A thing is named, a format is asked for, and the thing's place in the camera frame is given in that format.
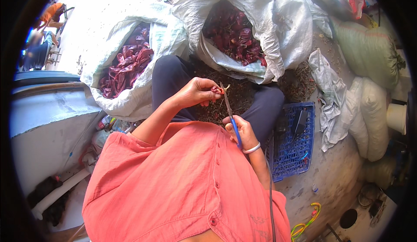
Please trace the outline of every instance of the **scissors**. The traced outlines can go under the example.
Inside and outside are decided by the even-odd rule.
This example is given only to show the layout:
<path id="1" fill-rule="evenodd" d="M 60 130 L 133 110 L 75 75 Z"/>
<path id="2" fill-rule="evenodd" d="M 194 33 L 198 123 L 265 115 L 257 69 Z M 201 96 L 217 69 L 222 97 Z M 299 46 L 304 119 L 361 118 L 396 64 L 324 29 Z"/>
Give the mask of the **scissors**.
<path id="1" fill-rule="evenodd" d="M 232 109 L 230 109 L 230 104 L 229 104 L 229 99 L 227 99 L 227 94 L 226 94 L 226 90 L 224 90 L 224 86 L 223 83 L 220 82 L 220 87 L 223 89 L 224 92 L 224 100 L 226 102 L 226 108 L 227 108 L 227 112 L 229 113 L 229 118 L 230 118 L 230 123 L 233 125 L 233 129 L 236 133 L 236 137 L 237 137 L 237 147 L 239 149 L 243 149 L 242 146 L 242 140 L 240 139 L 240 135 L 239 135 L 239 131 L 236 125 L 235 120 L 233 119 L 233 115 L 232 115 Z"/>

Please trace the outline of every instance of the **coral pink shirt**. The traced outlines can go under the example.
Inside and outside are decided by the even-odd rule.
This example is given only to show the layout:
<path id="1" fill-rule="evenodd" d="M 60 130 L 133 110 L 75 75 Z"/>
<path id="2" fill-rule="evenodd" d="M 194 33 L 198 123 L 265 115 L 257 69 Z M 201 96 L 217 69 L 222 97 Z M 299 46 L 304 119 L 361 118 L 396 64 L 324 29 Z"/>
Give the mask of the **coral pink shirt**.
<path id="1" fill-rule="evenodd" d="M 93 242 L 179 241 L 212 229 L 224 241 L 272 241 L 269 191 L 223 128 L 170 123 L 158 144 L 112 133 L 83 205 Z M 286 199 L 272 191 L 276 241 L 290 241 Z"/>

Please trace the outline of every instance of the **shirt button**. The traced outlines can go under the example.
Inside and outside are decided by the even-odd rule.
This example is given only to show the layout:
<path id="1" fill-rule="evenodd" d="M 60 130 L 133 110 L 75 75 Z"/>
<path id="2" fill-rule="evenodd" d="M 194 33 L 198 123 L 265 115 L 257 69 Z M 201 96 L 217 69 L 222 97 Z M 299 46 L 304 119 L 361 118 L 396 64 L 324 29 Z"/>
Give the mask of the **shirt button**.
<path id="1" fill-rule="evenodd" d="M 216 226 L 216 224 L 217 224 L 217 220 L 215 219 L 215 218 L 211 218 L 210 219 L 210 224 L 212 225 L 212 226 Z"/>

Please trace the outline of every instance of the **bangle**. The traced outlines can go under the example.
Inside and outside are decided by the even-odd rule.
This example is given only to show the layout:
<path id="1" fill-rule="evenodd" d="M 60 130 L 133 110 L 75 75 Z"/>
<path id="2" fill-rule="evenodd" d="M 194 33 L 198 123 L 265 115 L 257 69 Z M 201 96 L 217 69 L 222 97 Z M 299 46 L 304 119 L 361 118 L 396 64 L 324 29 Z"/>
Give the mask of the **bangle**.
<path id="1" fill-rule="evenodd" d="M 261 143 L 258 141 L 258 145 L 256 145 L 252 149 L 249 149 L 249 150 L 246 150 L 246 151 L 245 150 L 242 150 L 242 151 L 243 151 L 244 154 L 248 154 L 248 153 L 252 153 L 252 152 L 258 150 L 259 147 L 261 147 Z"/>

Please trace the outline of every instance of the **blue scissor handle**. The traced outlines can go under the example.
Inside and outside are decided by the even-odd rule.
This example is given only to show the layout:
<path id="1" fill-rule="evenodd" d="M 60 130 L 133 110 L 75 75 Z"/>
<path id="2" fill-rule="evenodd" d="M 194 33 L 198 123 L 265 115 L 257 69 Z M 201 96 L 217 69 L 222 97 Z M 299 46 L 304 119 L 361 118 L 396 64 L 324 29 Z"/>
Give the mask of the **blue scissor handle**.
<path id="1" fill-rule="evenodd" d="M 236 122 L 233 118 L 230 119 L 230 122 L 233 125 L 233 129 L 234 129 L 236 137 L 237 137 L 237 147 L 242 150 L 243 149 L 242 140 L 240 139 L 240 134 L 239 134 Z"/>

